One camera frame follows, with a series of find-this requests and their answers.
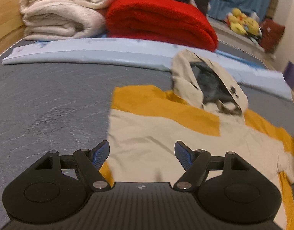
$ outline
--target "dark red bag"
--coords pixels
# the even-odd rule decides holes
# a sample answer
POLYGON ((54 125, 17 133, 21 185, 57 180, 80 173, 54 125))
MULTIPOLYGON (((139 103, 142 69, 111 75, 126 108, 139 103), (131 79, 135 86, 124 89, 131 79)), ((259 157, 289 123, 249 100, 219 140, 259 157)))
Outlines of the dark red bag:
POLYGON ((265 19, 261 25, 263 38, 260 46, 264 48, 265 53, 274 53, 283 34, 285 27, 275 23, 271 19, 265 19))

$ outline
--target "bed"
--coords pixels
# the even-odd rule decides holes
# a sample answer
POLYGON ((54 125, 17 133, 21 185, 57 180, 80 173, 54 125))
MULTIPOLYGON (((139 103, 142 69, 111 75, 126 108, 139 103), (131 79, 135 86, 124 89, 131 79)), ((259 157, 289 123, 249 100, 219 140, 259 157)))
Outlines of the bed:
MULTIPOLYGON (((25 44, 21 41, 15 47, 25 44)), ((23 170, 49 150, 72 154, 106 139, 114 87, 153 84, 162 90, 171 88, 170 73, 136 67, 78 63, 2 66, 2 59, 11 51, 0 56, 0 227, 8 221, 1 201, 3 189, 23 170)), ((292 101, 241 88, 250 109, 294 135, 292 101)))

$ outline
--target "yellow and white fabric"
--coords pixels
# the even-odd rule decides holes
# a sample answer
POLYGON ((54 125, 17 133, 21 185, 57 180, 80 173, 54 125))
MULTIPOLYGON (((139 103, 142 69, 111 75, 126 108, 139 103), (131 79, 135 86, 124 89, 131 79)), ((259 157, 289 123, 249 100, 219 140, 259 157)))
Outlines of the yellow and white fabric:
MULTIPOLYGON (((190 58, 198 57, 181 52, 173 65, 178 65, 180 70, 190 58)), ((212 62, 211 65, 222 81, 227 82, 225 85, 233 82, 226 73, 217 72, 218 64, 212 62)), ((239 116, 223 114, 219 103, 211 105, 212 113, 204 110, 205 106, 198 103, 203 100, 193 97, 196 96, 194 90, 191 93, 183 89, 189 82, 190 70, 181 73, 172 72, 175 93, 163 92, 152 85, 114 90, 107 138, 111 151, 108 164, 101 169, 102 174, 110 183, 115 180, 170 182, 173 185, 184 173, 174 155, 176 141, 212 155, 224 156, 227 151, 234 151, 281 191, 283 200, 275 222, 283 229, 294 230, 294 201, 289 183, 289 180, 294 181, 294 139, 284 129, 246 110, 246 96, 235 99, 234 105, 242 111, 239 116)), ((241 94, 239 86, 234 85, 241 94)), ((210 172, 208 179, 216 175, 220 173, 210 172)))

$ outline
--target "mattress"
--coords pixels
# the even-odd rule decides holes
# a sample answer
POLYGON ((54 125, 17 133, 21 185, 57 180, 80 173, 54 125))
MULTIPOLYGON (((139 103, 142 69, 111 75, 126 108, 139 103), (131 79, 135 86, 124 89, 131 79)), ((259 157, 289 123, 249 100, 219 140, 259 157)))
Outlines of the mattress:
POLYGON ((213 53, 158 41, 101 37, 37 42, 14 48, 3 59, 2 64, 101 63, 170 71, 172 58, 184 49, 219 63, 240 84, 250 85, 292 101, 290 87, 281 72, 261 68, 259 64, 249 63, 220 50, 213 53))
MULTIPOLYGON (((1 201, 3 189, 22 171, 49 150, 72 154, 106 139, 114 87, 152 84, 171 89, 170 73, 135 67, 77 63, 2 66, 2 58, 10 51, 0 56, 0 228, 8 221, 1 201)), ((291 101, 241 87, 250 109, 294 135, 291 101)))

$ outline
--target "wooden headboard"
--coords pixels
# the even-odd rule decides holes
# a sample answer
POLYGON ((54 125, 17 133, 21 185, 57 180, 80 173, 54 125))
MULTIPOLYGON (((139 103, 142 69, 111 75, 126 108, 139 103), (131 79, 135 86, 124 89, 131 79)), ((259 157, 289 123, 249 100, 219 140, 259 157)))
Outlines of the wooden headboard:
POLYGON ((23 37, 19 0, 0 0, 0 54, 23 37))

